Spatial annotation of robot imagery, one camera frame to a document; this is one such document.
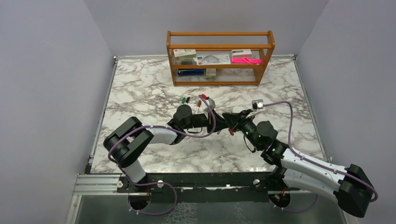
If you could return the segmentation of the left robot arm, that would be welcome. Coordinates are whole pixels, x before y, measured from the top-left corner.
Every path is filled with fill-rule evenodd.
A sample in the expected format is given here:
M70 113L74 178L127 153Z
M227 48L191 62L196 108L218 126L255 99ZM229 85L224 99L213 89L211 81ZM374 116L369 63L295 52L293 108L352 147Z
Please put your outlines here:
M215 133L228 125L214 110L193 114L190 106L181 105L165 126L145 125L136 117L128 118L105 138L103 145L109 157L129 177L129 186L139 192L147 185L146 172L138 160L143 150L149 144L176 145L186 136L192 136L189 129L203 127L208 133Z

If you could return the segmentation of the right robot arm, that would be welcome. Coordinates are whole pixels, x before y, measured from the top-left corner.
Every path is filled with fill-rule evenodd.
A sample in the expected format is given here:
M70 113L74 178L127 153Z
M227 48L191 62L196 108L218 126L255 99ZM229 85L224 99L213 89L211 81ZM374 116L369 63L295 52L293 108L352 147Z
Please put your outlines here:
M263 109L243 110L239 113L222 114L230 134L242 132L261 157L275 165L275 174L270 176L272 188L299 188L334 200L346 213L364 217L378 193L361 167L349 167L321 161L277 139L278 132L269 121L254 123Z

